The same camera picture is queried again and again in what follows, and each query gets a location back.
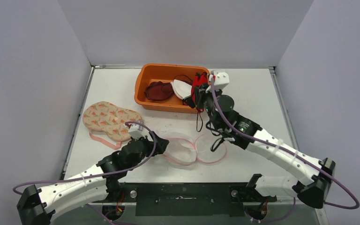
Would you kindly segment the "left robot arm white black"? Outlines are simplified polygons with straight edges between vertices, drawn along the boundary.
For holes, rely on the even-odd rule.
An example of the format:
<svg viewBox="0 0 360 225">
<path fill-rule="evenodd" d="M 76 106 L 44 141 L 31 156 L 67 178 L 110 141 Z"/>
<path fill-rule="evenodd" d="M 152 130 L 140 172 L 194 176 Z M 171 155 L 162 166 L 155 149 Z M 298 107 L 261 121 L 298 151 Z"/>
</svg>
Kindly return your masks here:
<svg viewBox="0 0 360 225">
<path fill-rule="evenodd" d="M 120 150 L 104 157 L 85 171 L 51 185 L 24 189 L 17 210 L 23 225 L 49 225 L 62 214 L 95 201 L 117 201 L 123 193 L 119 179 L 145 158 L 163 154 L 169 140 L 151 131 L 131 139 Z"/>
</svg>

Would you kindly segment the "orange plastic tub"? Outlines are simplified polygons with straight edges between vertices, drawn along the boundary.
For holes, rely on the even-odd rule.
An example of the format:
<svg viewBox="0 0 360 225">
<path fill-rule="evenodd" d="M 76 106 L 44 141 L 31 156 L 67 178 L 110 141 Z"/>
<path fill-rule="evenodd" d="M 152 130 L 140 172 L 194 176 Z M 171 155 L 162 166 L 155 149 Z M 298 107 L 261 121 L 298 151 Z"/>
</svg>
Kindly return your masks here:
<svg viewBox="0 0 360 225">
<path fill-rule="evenodd" d="M 198 66 L 150 63 L 142 67 L 135 83 L 135 102 L 144 109 L 173 112 L 197 113 L 196 109 L 185 105 L 173 90 L 174 80 L 193 81 L 197 73 L 208 73 L 208 69 Z"/>
</svg>

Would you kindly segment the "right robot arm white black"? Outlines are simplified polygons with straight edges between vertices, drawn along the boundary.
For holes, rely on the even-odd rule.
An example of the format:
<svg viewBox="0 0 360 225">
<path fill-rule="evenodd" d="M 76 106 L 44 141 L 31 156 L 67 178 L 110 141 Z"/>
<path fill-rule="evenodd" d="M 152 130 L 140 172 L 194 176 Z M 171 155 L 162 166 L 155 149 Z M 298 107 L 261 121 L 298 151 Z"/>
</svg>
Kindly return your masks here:
<svg viewBox="0 0 360 225">
<path fill-rule="evenodd" d="M 227 141 L 266 158 L 289 173 L 285 177 L 253 175 L 246 188 L 250 200 L 290 196 L 312 208 L 323 208 L 332 184 L 328 176 L 333 175 L 336 167 L 333 160 L 310 157 L 272 136 L 259 124 L 236 112 L 234 100 L 223 95 L 221 90 L 217 90 L 217 97 L 213 98 L 205 83 L 195 87 L 193 92 L 196 108 L 204 110 L 209 117 L 206 128 L 220 136 L 218 143 L 211 146 L 212 152 Z"/>
</svg>

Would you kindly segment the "white bra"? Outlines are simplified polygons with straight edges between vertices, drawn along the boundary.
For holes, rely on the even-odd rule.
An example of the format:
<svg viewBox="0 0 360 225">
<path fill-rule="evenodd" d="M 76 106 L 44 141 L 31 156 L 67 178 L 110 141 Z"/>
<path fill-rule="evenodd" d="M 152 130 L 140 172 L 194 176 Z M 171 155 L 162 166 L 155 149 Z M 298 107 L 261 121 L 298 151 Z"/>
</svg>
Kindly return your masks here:
<svg viewBox="0 0 360 225">
<path fill-rule="evenodd" d="M 181 80 L 173 80 L 170 82 L 174 94 L 181 100 L 191 96 L 192 85 Z"/>
</svg>

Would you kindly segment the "white mesh laundry bag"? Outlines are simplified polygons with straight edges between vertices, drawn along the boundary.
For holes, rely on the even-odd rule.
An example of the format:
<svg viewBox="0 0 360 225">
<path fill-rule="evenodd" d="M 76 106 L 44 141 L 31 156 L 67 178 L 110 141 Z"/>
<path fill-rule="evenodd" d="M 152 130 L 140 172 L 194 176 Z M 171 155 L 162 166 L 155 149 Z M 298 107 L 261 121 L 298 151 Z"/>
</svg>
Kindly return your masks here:
<svg viewBox="0 0 360 225">
<path fill-rule="evenodd" d="M 224 159 L 227 154 L 227 145 L 221 144 L 217 150 L 210 149 L 218 140 L 211 135 L 191 137 L 186 134 L 172 132 L 164 136 L 169 140 L 163 157 L 173 164 L 187 166 L 195 162 L 213 164 Z"/>
</svg>

